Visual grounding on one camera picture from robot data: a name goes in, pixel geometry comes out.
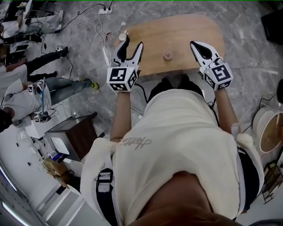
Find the wooden tabletop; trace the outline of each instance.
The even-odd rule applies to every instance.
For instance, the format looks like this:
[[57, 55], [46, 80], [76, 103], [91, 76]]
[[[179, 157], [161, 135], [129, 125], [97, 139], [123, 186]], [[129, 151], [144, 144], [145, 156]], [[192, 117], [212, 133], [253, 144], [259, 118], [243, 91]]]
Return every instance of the wooden tabletop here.
[[[199, 69], [190, 49], [190, 41], [202, 41], [215, 47], [224, 57], [223, 36], [217, 24], [210, 18], [198, 15], [175, 15], [159, 18], [123, 29], [127, 30], [130, 44], [127, 58], [132, 57], [137, 45], [144, 44], [140, 62], [140, 76], [177, 70]], [[163, 58], [170, 53], [172, 60]]]

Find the round wooden lid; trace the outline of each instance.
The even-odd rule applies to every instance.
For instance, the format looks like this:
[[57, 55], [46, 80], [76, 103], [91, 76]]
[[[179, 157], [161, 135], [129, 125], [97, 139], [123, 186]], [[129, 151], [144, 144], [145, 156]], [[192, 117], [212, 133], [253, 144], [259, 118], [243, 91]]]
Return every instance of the round wooden lid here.
[[283, 113], [274, 115], [268, 122], [261, 137], [260, 147], [263, 152], [269, 152], [281, 142], [281, 127]]

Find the hand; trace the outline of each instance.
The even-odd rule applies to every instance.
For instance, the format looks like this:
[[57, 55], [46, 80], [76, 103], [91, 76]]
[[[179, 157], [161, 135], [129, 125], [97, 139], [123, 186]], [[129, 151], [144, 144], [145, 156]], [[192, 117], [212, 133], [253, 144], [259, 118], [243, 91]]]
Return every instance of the hand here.
[[26, 63], [27, 62], [27, 58], [23, 58], [19, 63], [21, 64], [21, 65], [23, 65], [24, 63]]

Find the jeans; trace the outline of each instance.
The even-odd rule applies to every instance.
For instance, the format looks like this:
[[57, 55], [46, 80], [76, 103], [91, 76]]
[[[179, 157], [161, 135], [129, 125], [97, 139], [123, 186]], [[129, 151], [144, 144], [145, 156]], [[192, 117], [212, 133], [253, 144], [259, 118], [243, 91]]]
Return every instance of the jeans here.
[[51, 105], [57, 104], [70, 96], [81, 92], [84, 88], [92, 86], [91, 80], [79, 82], [64, 78], [45, 79], [45, 83], [50, 92]]
[[[169, 82], [169, 80], [167, 78], [163, 78], [161, 83], [159, 83], [156, 87], [154, 87], [151, 90], [148, 102], [157, 94], [163, 92], [163, 91], [167, 91], [170, 89], [174, 89], [174, 87], [171, 85], [171, 83]], [[203, 97], [203, 93], [202, 90], [193, 82], [190, 81], [189, 77], [187, 75], [184, 75], [179, 86], [177, 87], [177, 89], [182, 89], [182, 90], [191, 90], [194, 91], [196, 93], [198, 93], [199, 95], [201, 95]]]
[[37, 82], [38, 80], [43, 79], [44, 77], [47, 78], [51, 78], [54, 76], [54, 74], [39, 74], [39, 75], [32, 75], [31, 73], [33, 73], [35, 70], [41, 68], [42, 66], [48, 64], [51, 61], [57, 60], [60, 58], [60, 53], [48, 53], [45, 54], [41, 57], [37, 57], [35, 59], [33, 59], [32, 61], [26, 62], [25, 65], [27, 66], [27, 80], [29, 82]]

